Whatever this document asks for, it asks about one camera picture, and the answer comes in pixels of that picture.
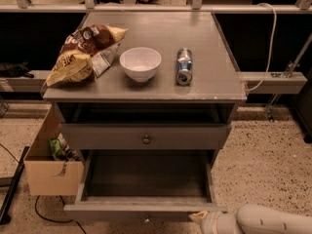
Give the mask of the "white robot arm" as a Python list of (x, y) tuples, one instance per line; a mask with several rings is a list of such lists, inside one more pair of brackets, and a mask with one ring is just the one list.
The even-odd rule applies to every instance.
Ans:
[(312, 234), (312, 217), (245, 204), (235, 213), (201, 211), (190, 219), (202, 234)]

